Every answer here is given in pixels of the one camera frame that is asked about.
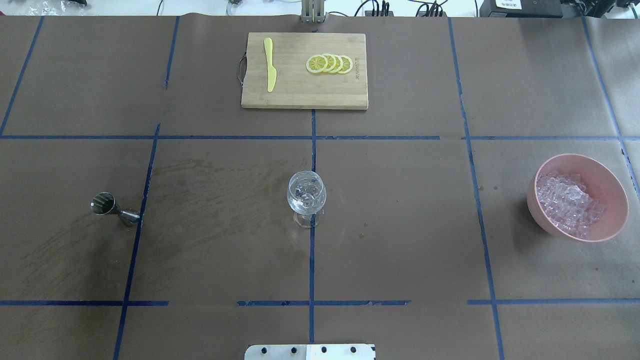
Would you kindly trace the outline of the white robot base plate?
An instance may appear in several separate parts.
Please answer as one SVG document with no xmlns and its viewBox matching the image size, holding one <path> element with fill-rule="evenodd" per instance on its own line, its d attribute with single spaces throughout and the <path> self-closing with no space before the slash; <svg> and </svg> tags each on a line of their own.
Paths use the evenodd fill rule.
<svg viewBox="0 0 640 360">
<path fill-rule="evenodd" d="M 374 344 L 255 344 L 249 346 L 245 360 L 375 360 Z"/>
</svg>

